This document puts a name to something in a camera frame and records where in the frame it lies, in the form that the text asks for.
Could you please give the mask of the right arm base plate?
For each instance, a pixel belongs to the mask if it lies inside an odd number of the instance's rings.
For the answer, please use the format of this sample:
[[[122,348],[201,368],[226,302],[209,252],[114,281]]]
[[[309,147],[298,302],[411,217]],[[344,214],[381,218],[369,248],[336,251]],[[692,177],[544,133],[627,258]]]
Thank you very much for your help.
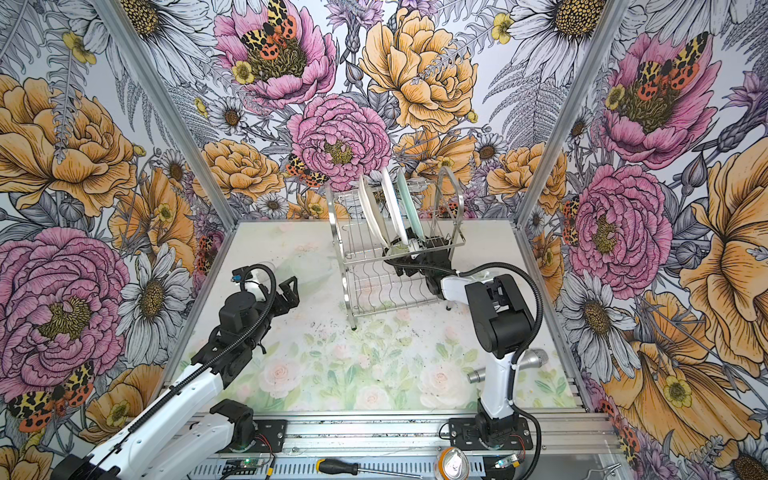
[[[464,451],[480,450],[532,450],[534,442],[533,431],[526,419],[522,417],[505,419],[506,425],[483,437],[481,428],[475,417],[454,417],[448,420],[444,434],[451,446]]]

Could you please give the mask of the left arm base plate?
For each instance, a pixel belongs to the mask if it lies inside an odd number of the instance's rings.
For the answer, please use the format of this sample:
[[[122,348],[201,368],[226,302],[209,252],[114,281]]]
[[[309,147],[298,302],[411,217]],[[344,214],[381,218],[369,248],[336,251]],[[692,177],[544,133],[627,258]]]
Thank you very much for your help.
[[[282,419],[239,421],[229,448],[236,453],[281,453],[287,426]]]

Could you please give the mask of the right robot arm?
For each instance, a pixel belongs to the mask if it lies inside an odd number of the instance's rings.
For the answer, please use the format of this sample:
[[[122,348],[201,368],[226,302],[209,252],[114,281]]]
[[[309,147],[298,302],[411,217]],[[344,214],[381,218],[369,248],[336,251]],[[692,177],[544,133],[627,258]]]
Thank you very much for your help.
[[[503,261],[456,270],[445,249],[385,255],[384,262],[399,276],[422,275],[433,295],[468,306],[477,341],[488,354],[475,415],[479,438],[489,447],[515,440],[518,448],[530,448],[533,421],[515,404],[515,381],[543,323],[542,294],[532,277]]]

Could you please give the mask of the light green ceramic bowl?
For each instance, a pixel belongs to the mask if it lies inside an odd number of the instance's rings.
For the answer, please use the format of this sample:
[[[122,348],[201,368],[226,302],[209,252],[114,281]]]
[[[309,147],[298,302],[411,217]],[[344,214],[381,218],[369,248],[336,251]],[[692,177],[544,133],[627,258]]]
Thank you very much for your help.
[[[496,276],[503,273],[504,271],[500,269],[488,269],[488,270],[483,270],[479,273],[473,274],[471,278],[475,281],[486,282],[486,281],[492,280]]]

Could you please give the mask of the green glass tumbler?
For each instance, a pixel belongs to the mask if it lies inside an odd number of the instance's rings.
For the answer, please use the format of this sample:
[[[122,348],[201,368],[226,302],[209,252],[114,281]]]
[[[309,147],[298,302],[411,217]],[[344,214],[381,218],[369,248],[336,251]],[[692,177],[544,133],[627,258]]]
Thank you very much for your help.
[[[428,247],[428,242],[425,239],[415,237],[408,240],[408,249],[410,255],[419,255],[424,253]]]

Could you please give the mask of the steel two-tier dish rack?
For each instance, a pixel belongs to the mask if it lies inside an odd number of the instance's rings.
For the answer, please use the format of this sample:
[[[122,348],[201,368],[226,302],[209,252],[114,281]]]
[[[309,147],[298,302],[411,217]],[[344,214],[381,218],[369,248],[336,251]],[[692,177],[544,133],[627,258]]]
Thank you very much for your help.
[[[366,176],[326,189],[349,326],[366,316],[443,300],[443,269],[466,243],[464,189],[449,167],[437,180]]]

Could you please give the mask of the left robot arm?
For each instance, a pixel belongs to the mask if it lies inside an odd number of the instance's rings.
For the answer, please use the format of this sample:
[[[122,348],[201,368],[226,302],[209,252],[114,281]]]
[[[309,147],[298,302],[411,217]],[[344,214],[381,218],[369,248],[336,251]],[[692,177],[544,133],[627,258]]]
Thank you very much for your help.
[[[174,383],[88,455],[68,455],[54,479],[177,479],[209,456],[246,451],[264,437],[252,408],[221,394],[243,371],[277,316],[300,304],[296,277],[245,286],[220,308],[219,324]]]

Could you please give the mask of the clear faceted glass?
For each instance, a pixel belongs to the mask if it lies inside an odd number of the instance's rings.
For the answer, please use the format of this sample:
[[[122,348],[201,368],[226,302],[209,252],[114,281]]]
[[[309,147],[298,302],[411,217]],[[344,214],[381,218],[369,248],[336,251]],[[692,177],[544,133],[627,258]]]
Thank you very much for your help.
[[[256,287],[264,285],[268,289],[271,288],[271,275],[274,274],[273,267],[267,264],[261,267],[256,264],[247,267],[247,272],[244,274],[242,280],[246,287]]]

